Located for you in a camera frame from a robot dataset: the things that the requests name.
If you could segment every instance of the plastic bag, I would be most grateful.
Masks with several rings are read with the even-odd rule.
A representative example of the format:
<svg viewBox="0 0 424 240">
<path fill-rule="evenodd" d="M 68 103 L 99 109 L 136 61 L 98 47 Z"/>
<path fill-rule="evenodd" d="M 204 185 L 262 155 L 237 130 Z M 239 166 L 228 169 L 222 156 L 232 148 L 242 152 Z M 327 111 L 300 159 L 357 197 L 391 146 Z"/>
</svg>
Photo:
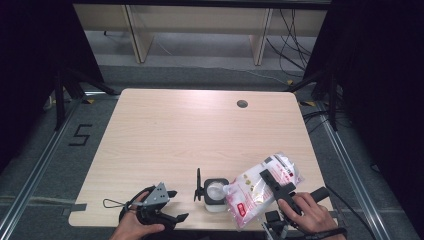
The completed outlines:
<svg viewBox="0 0 424 240">
<path fill-rule="evenodd" d="M 224 186 L 228 210 L 238 228 L 244 228 L 252 219 L 262 214 L 274 201 L 268 185 L 259 175 L 268 169 L 280 185 L 292 182 L 295 186 L 304 181 L 299 170 L 282 152 L 269 156 L 264 162 L 250 168 Z"/>
</svg>

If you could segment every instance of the human hand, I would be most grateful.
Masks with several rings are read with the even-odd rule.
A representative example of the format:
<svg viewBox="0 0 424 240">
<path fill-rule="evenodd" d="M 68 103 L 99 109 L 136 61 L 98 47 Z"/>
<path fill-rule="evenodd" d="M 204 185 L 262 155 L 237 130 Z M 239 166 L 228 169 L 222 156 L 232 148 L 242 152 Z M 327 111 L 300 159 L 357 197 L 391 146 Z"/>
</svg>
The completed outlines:
<svg viewBox="0 0 424 240">
<path fill-rule="evenodd" d="M 307 233 L 318 233 L 338 227 L 327 208 L 318 205 L 309 193 L 296 193 L 293 201 L 302 210 L 302 216 L 298 215 L 283 199 L 278 200 L 278 205 L 288 218 L 299 225 L 300 230 Z M 325 239 L 342 240 L 345 237 L 339 234 Z"/>
<path fill-rule="evenodd" d="M 140 202 L 148 192 L 141 194 L 135 201 Z M 162 224 L 143 225 L 136 216 L 137 206 L 131 206 L 124 214 L 110 240 L 139 240 L 147 234 L 161 232 L 165 229 Z"/>
</svg>

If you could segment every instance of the wooden table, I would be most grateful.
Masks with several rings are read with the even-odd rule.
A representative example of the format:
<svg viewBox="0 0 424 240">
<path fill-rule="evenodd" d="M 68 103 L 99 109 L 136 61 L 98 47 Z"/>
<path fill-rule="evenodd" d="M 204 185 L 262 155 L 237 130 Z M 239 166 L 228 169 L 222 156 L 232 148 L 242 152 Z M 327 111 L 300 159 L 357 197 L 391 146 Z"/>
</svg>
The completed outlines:
<svg viewBox="0 0 424 240">
<path fill-rule="evenodd" d="M 244 100 L 248 106 L 238 106 Z M 164 182 L 178 194 L 163 208 L 189 213 L 178 229 L 235 230 L 228 212 L 210 213 L 193 202 L 196 170 L 230 182 L 269 155 L 284 152 L 306 179 L 296 191 L 324 186 L 322 175 L 292 93 L 126 89 L 122 92 L 76 204 L 72 226 L 115 227 L 121 208 L 103 199 L 130 200 L 145 187 Z M 329 199 L 321 202 L 332 210 Z M 276 204 L 270 210 L 277 209 Z M 262 230 L 253 221 L 246 229 Z"/>
</svg>

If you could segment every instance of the black cable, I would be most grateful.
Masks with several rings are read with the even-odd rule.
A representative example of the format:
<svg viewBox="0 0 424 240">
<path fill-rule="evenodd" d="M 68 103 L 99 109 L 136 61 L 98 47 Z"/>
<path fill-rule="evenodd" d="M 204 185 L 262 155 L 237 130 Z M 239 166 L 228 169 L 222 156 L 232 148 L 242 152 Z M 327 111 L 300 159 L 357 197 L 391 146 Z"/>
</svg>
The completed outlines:
<svg viewBox="0 0 424 240">
<path fill-rule="evenodd" d="M 340 199 L 340 201 L 342 201 L 347 208 L 349 208 L 349 210 L 359 219 L 359 221 L 364 225 L 364 227 L 367 229 L 367 231 L 370 233 L 371 237 L 373 239 L 376 239 L 374 233 L 372 232 L 371 228 L 368 226 L 368 224 L 364 221 L 364 219 L 362 219 L 361 216 L 359 216 L 359 214 L 353 210 L 353 208 L 336 192 L 334 191 L 327 183 L 325 183 L 325 187 L 330 190 L 338 199 Z"/>
<path fill-rule="evenodd" d="M 296 10 L 295 9 L 292 9 L 292 22 L 291 22 L 291 25 L 290 25 L 290 28 L 289 28 L 289 26 L 288 26 L 288 24 L 287 24 L 287 21 L 286 21 L 286 19 L 284 18 L 284 15 L 283 15 L 283 12 L 281 11 L 281 9 L 280 9 L 280 15 L 281 15 L 281 18 L 283 19 L 283 21 L 284 21 L 284 24 L 286 25 L 286 28 L 287 28 L 287 31 L 288 31 L 288 35 L 287 35 L 287 39 L 286 40 L 284 40 L 282 37 L 281 37 L 281 39 L 283 39 L 283 41 L 284 41 L 284 43 L 285 43 L 285 45 L 287 45 L 287 46 L 289 46 L 291 49 L 293 49 L 294 51 L 297 51 L 298 53 L 299 53 L 299 57 L 300 57 L 300 59 L 301 59 L 301 61 L 302 61 L 302 64 L 305 66 L 305 64 L 307 64 L 307 61 L 306 61 L 306 59 L 305 59 L 305 57 L 303 56 L 304 54 L 305 55 L 310 55 L 311 53 L 308 51 L 308 50 L 306 50 L 300 43 L 299 43 L 299 41 L 297 41 L 297 35 L 296 35 L 296 25 L 295 25 L 295 14 L 296 13 Z M 288 40 L 288 38 L 289 37 L 291 37 L 292 39 L 293 39 L 293 42 L 295 43 L 295 45 L 296 45 L 296 47 L 297 47 L 297 49 L 295 49 L 294 47 L 292 47 L 292 46 L 290 46 L 290 44 L 288 44 L 287 43 L 287 40 Z"/>
<path fill-rule="evenodd" d="M 266 41 L 269 43 L 269 45 L 271 46 L 271 48 L 278 54 L 280 55 L 280 57 L 285 58 L 287 61 L 289 61 L 290 63 L 292 63 L 293 65 L 295 65 L 296 67 L 300 68 L 302 71 L 305 71 L 305 68 L 303 68 L 302 66 L 300 66 L 299 64 L 295 63 L 293 60 L 291 60 L 289 57 L 285 56 L 282 53 L 282 50 L 279 51 L 276 47 L 274 47 L 274 45 L 272 45 L 272 43 L 269 41 L 268 38 L 266 38 Z"/>
</svg>

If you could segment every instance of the cable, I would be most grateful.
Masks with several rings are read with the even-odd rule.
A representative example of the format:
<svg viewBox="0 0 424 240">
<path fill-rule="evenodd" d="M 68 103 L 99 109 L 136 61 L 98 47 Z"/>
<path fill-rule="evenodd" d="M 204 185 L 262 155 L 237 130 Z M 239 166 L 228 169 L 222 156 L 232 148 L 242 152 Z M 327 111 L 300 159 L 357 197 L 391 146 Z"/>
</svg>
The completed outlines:
<svg viewBox="0 0 424 240">
<path fill-rule="evenodd" d="M 371 237 L 373 239 L 376 239 L 374 233 L 372 232 L 371 228 L 368 226 L 368 224 L 364 221 L 364 219 L 362 219 L 361 216 L 359 216 L 359 214 L 353 210 L 353 208 L 336 192 L 334 191 L 327 183 L 325 183 L 325 187 L 330 190 L 338 199 L 340 199 L 340 201 L 342 201 L 347 208 L 349 208 L 349 210 L 359 219 L 359 221 L 364 225 L 364 227 L 367 229 L 367 231 L 370 233 Z"/>
<path fill-rule="evenodd" d="M 156 43 L 159 45 L 159 47 L 165 51 L 167 54 L 169 54 L 170 56 L 173 56 L 173 54 L 171 52 L 169 52 L 159 41 L 156 41 Z M 176 66 L 181 66 L 181 67 L 186 67 L 186 68 L 202 68 L 202 69 L 211 69 L 209 67 L 201 67 L 201 66 L 190 66 L 190 65 L 184 65 L 184 64 L 180 64 L 180 63 L 175 63 Z M 276 80 L 279 83 L 282 83 L 286 86 L 288 86 L 288 84 L 286 82 L 284 82 L 281 79 L 275 78 L 275 77 L 271 77 L 271 76 L 265 76 L 265 75 L 261 75 L 261 74 L 257 74 L 254 72 L 251 72 L 249 70 L 242 70 L 242 69 L 235 69 L 235 68 L 224 68 L 224 67 L 216 67 L 218 69 L 223 69 L 223 70 L 228 70 L 228 71 L 236 71 L 236 72 L 245 72 L 245 73 L 249 73 L 251 75 L 257 76 L 257 77 L 261 77 L 261 78 L 267 78 L 267 79 L 272 79 L 272 80 Z"/>
</svg>

